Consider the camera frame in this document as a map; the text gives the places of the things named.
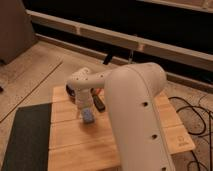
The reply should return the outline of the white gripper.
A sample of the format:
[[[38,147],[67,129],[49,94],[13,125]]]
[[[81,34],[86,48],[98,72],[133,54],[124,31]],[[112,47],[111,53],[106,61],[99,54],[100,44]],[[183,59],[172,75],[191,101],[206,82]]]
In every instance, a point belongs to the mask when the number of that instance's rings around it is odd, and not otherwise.
[[[75,103],[79,109],[77,114],[78,118],[82,118],[81,110],[90,108],[93,104],[93,99],[89,89],[76,89],[75,90]]]

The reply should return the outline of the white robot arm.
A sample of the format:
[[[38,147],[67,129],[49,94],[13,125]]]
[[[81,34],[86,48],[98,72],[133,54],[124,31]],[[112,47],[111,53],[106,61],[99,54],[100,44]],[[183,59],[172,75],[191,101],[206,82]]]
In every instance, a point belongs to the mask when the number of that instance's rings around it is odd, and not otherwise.
[[[165,71],[156,63],[129,64],[96,74],[83,68],[67,80],[78,105],[87,101],[84,90],[104,90],[122,171],[175,171],[154,102],[165,84]]]

